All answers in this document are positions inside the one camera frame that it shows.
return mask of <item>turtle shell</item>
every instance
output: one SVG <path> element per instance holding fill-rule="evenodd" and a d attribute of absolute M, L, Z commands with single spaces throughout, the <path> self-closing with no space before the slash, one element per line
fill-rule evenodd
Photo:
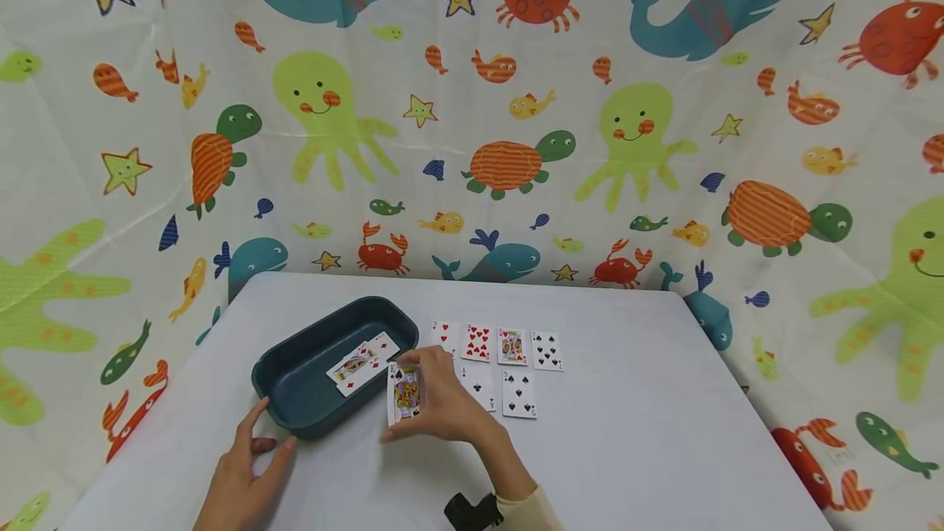
<path fill-rule="evenodd" d="M 193 202 L 202 206 L 223 184 L 234 162 L 234 146 L 219 134 L 200 134 L 190 146 Z"/>
<path fill-rule="evenodd" d="M 759 181 L 744 181 L 731 194 L 734 231 L 759 246 L 794 244 L 810 228 L 810 214 L 795 197 Z"/>
<path fill-rule="evenodd" d="M 541 154 L 517 142 L 492 142 L 472 156 L 470 172 L 477 181 L 498 191 L 517 189 L 541 170 Z"/>

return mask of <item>printed backdrop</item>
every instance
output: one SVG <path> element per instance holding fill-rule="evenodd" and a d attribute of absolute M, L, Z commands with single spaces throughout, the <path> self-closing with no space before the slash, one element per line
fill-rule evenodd
<path fill-rule="evenodd" d="M 266 270 L 677 291 L 834 526 L 944 527 L 944 0 L 0 23 L 7 531 L 61 523 Z"/>

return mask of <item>left hand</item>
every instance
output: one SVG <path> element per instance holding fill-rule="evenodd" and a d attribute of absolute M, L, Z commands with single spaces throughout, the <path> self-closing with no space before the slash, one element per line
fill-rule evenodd
<path fill-rule="evenodd" d="M 267 397 L 256 402 L 236 427 L 234 445 L 220 457 L 193 531 L 253 529 L 275 498 L 292 459 L 296 438 L 290 437 L 282 443 L 265 473 L 253 474 L 253 458 L 272 451 L 277 445 L 273 438 L 252 436 L 252 427 L 268 405 Z"/>

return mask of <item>plastic tray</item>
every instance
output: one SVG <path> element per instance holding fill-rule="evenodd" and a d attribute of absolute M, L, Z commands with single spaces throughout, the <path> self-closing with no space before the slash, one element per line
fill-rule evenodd
<path fill-rule="evenodd" d="M 263 353 L 252 369 L 259 397 L 269 396 L 275 424 L 299 438 L 324 437 L 384 389 L 386 370 L 344 396 L 328 376 L 356 346 L 385 331 L 400 351 L 419 341 L 414 321 L 385 297 L 361 297 Z"/>

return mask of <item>black object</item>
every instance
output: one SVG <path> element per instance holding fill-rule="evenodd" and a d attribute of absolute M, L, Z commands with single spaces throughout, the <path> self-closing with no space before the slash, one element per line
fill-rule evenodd
<path fill-rule="evenodd" d="M 504 520 L 502 513 L 498 512 L 495 494 L 488 494 L 478 506 L 472 506 L 460 492 L 453 496 L 442 512 L 456 531 L 483 531 Z"/>

